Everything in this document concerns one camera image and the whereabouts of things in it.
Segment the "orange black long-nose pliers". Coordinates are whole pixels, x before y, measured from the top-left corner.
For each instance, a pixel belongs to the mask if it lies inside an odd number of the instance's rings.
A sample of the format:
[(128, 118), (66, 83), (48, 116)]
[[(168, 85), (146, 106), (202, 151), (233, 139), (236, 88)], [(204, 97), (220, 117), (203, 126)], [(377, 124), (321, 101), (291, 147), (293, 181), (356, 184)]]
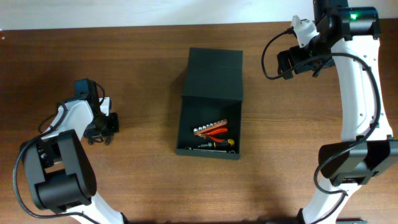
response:
[(95, 136), (88, 138), (88, 144), (93, 145), (94, 143), (104, 143), (106, 146), (110, 145), (112, 136)]

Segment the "silver ratchet wrench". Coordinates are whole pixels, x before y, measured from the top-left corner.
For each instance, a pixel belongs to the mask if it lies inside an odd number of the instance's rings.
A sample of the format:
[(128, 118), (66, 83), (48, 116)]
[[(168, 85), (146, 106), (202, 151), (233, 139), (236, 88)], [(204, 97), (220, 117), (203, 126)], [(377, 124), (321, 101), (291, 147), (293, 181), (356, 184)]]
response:
[(235, 151), (217, 150), (217, 149), (195, 149), (195, 148), (192, 148), (192, 147), (185, 147), (184, 149), (191, 150), (191, 151), (201, 151), (201, 152), (215, 152), (215, 153), (236, 154)]

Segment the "black gift box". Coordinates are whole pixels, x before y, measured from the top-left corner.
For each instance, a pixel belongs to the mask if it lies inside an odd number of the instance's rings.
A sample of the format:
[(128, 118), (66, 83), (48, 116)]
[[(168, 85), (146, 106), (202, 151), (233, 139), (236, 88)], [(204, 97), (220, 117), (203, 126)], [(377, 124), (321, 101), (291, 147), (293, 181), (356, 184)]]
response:
[[(241, 114), (243, 105), (243, 51), (190, 48), (187, 74), (182, 91), (182, 107), (176, 153), (179, 156), (238, 160), (241, 157)], [(236, 154), (201, 152), (184, 149), (212, 142), (196, 137), (193, 129), (227, 119), (226, 134), (234, 146), (217, 150)]]

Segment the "orange socket rail set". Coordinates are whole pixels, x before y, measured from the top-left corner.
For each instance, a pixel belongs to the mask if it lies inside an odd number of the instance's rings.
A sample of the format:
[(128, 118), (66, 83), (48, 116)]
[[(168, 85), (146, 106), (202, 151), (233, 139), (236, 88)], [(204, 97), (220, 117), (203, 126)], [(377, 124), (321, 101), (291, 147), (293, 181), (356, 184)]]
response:
[(215, 129), (222, 128), (222, 127), (226, 126), (227, 124), (228, 124), (228, 120), (222, 119), (219, 121), (215, 121), (215, 122), (194, 128), (193, 133), (195, 135), (207, 133), (207, 132), (213, 131)]

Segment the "red handled cutting pliers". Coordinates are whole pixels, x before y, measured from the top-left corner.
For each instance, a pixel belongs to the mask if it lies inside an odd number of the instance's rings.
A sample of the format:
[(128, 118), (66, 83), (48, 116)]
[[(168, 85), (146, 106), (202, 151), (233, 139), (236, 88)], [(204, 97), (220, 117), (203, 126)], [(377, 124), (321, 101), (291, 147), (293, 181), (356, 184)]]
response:
[(214, 142), (224, 142), (225, 139), (217, 138), (216, 135), (226, 134), (226, 133), (228, 133), (227, 128), (216, 128), (216, 129), (212, 129), (207, 132), (204, 132), (204, 133), (196, 133), (195, 136), (203, 138), (203, 139), (210, 139)]

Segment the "yellow black stubby screwdriver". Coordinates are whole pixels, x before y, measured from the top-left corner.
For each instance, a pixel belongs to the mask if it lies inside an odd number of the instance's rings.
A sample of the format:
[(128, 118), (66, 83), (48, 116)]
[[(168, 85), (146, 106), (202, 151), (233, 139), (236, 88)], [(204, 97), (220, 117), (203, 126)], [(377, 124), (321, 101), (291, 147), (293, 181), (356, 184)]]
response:
[(227, 139), (223, 141), (212, 141), (206, 144), (201, 144), (198, 146), (199, 149), (221, 149), (221, 148), (228, 148), (234, 146), (233, 139)]

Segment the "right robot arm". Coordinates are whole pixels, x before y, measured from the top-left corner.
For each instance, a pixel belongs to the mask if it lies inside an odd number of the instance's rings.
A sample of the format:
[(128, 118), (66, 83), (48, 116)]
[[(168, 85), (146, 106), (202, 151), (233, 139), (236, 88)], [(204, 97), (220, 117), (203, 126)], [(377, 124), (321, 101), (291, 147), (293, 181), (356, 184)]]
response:
[(314, 1), (314, 20), (294, 17), (298, 46), (278, 54), (278, 76), (334, 66), (338, 72), (343, 127), (341, 141), (320, 148), (315, 193), (297, 216), (299, 223), (336, 223), (348, 199), (397, 162), (382, 102), (378, 69), (381, 34), (373, 7), (346, 1)]

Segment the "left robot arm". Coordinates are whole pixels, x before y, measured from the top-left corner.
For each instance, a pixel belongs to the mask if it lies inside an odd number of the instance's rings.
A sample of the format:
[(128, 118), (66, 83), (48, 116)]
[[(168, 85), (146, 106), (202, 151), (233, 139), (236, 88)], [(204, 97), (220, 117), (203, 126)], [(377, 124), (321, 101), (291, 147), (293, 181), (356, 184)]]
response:
[[(117, 113), (111, 112), (111, 99), (104, 88), (90, 79), (74, 83), (75, 95), (57, 105), (50, 126), (24, 142), (12, 171), (12, 184), (21, 208), (40, 219), (72, 217), (80, 223), (127, 223), (125, 215), (111, 208), (97, 191), (94, 170), (81, 145), (105, 143), (119, 132)], [(17, 170), (22, 164), (31, 199), (40, 210), (29, 210), (22, 201)]]

